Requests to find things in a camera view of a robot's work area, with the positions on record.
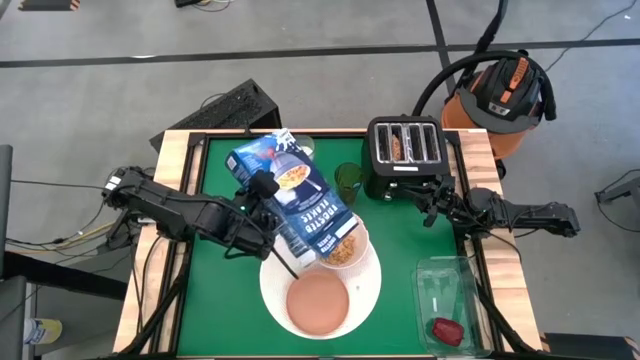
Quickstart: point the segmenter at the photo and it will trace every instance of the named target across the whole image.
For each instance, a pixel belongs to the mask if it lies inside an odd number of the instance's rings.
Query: red object
[[[453,320],[436,318],[431,332],[443,343],[459,346],[464,336],[464,327]]]

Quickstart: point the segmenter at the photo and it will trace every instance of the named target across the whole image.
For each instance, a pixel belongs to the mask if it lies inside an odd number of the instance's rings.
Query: green cup
[[[340,200],[347,206],[356,202],[358,191],[362,187],[362,169],[354,163],[344,163],[335,172],[336,187]]]

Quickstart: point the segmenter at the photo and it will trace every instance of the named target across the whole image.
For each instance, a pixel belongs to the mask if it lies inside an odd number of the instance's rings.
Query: concrete floor
[[[512,0],[496,43],[578,40],[630,2]],[[474,44],[496,4],[437,0],[446,43]],[[222,13],[178,10],[170,0],[83,0],[77,12],[61,13],[17,6],[9,3],[0,19],[0,66],[7,60],[435,44],[423,0],[236,0]],[[640,5],[590,39],[620,38],[640,38]],[[560,52],[531,55],[546,67]],[[448,55],[453,61],[466,54]],[[593,198],[638,167],[638,61],[637,46],[569,50],[549,72],[558,120],[543,123],[506,161],[509,200],[566,202],[583,228],[574,239],[536,233],[518,240],[541,331],[640,340],[640,239],[606,222]],[[363,127],[375,116],[411,112],[440,70],[436,52],[0,68],[0,143],[15,147],[14,178],[101,185],[116,166],[153,166],[148,138],[208,95],[247,78],[276,101],[286,126]],[[441,89],[425,114],[439,115],[444,96]],[[27,241],[72,233],[99,204],[91,190],[16,184],[12,191],[9,235]],[[628,226],[638,223],[625,200],[605,211]],[[114,216],[107,211],[101,220]],[[113,334],[105,335],[48,358],[105,355],[112,341]]]

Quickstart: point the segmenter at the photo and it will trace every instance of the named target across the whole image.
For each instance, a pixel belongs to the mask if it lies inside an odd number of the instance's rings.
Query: clear plastic container
[[[487,339],[485,324],[479,315],[481,305],[469,259],[450,256],[420,260],[414,274],[414,295],[420,340],[427,353],[438,357],[489,355],[490,350],[483,347],[483,337]],[[462,326],[464,333],[458,346],[434,335],[438,318]]]

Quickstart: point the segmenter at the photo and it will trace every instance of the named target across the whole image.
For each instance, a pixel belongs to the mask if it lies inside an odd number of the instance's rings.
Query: orange shop vacuum
[[[463,70],[442,110],[444,128],[482,128],[489,133],[500,178],[506,174],[502,159],[513,154],[542,116],[556,118],[551,82],[544,69],[524,50],[487,51],[504,18],[507,0],[478,41],[474,53],[443,69],[425,88],[413,109],[420,116],[435,90]],[[495,61],[484,71],[480,63]]]

